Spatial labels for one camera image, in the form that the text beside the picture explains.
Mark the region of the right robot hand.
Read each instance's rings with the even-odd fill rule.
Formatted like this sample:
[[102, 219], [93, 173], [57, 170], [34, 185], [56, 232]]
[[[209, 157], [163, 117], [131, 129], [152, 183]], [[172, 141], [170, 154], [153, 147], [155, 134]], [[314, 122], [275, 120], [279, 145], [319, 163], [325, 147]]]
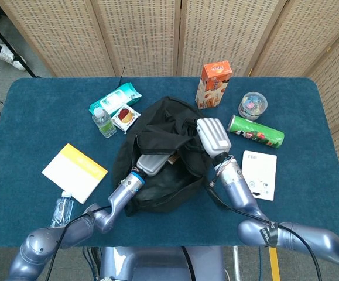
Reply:
[[228, 154], [231, 149], [230, 139], [218, 118], [199, 118], [189, 119], [184, 122], [184, 127], [193, 130], [191, 133], [194, 137], [198, 136], [200, 145], [188, 143], [186, 148], [194, 152], [206, 152], [214, 160], [217, 156]]

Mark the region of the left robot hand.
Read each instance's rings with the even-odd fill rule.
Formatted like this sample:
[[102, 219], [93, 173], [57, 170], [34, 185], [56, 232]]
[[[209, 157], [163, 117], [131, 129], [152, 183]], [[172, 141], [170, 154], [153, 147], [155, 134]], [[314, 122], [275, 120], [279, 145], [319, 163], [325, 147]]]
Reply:
[[169, 157], [169, 154], [141, 155], [136, 166], [143, 170], [147, 176], [152, 177], [159, 173]]

